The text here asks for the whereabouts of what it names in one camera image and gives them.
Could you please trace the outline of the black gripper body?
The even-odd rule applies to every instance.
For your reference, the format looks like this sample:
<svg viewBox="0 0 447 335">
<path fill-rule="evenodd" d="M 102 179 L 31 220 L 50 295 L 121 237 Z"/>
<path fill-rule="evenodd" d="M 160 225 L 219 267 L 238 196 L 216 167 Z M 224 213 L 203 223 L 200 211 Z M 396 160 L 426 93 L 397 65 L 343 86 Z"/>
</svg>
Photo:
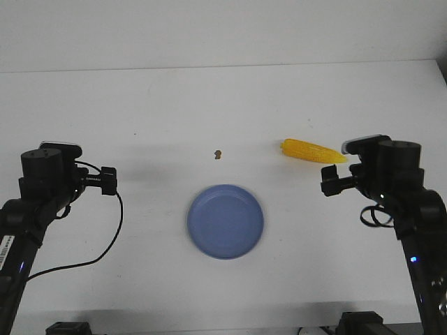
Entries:
<svg viewBox="0 0 447 335">
<path fill-rule="evenodd" d="M 85 186 L 91 187 L 101 187 L 102 186 L 102 175 L 99 172 L 98 174 L 90 174 L 89 170 L 86 167 L 79 167 L 78 172 L 80 175 L 80 183 Z"/>
<path fill-rule="evenodd" d="M 337 188 L 344 191 L 350 188 L 360 189 L 363 182 L 362 174 L 352 174 L 348 177 L 339 177 L 337 180 Z"/>
</svg>

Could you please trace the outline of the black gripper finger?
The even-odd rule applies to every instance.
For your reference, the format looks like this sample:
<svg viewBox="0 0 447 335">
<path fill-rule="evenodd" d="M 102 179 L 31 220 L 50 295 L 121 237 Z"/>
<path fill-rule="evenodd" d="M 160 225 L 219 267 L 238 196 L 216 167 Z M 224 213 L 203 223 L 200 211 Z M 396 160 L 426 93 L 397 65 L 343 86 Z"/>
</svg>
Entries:
<svg viewBox="0 0 447 335">
<path fill-rule="evenodd" d="M 114 167 L 102 167 L 100 177 L 101 177 L 101 194 L 116 195 L 117 170 Z"/>
<path fill-rule="evenodd" d="M 321 169 L 321 191 L 326 197 L 339 195 L 342 192 L 336 165 L 329 165 Z"/>
</svg>

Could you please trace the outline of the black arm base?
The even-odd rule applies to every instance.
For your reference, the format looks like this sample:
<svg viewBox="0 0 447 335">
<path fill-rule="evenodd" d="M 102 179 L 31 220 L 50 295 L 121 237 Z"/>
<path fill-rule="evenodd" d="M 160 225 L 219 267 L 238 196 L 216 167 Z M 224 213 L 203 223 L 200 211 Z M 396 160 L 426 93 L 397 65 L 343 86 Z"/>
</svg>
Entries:
<svg viewBox="0 0 447 335">
<path fill-rule="evenodd" d="M 46 335 L 92 335 L 88 322 L 56 322 L 45 330 Z"/>
<path fill-rule="evenodd" d="M 344 312 L 336 327 L 337 335 L 379 335 L 388 334 L 383 318 L 372 311 Z"/>
</svg>

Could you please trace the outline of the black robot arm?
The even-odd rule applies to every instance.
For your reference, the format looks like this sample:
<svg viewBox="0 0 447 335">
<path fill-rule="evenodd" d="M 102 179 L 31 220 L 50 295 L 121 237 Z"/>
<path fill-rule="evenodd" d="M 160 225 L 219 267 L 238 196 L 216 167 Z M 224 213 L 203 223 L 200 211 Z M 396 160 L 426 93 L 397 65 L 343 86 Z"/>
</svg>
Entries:
<svg viewBox="0 0 447 335">
<path fill-rule="evenodd" d="M 117 171 L 101 167 L 90 174 L 91 164 L 80 162 L 76 144 L 42 142 L 20 158 L 23 175 L 20 197 L 1 208 L 1 333 L 9 334 L 17 315 L 38 249 L 48 226 L 68 216 L 71 205 L 89 186 L 116 196 Z"/>
<path fill-rule="evenodd" d="M 321 170 L 325 196 L 356 188 L 375 201 L 366 208 L 389 215 L 383 227 L 393 228 L 402 244 L 424 334 L 446 333 L 446 206 L 441 196 L 423 185 L 421 146 L 391 140 L 387 135 L 349 140 L 345 154 L 356 155 L 351 176 L 341 178 L 335 165 Z"/>
</svg>

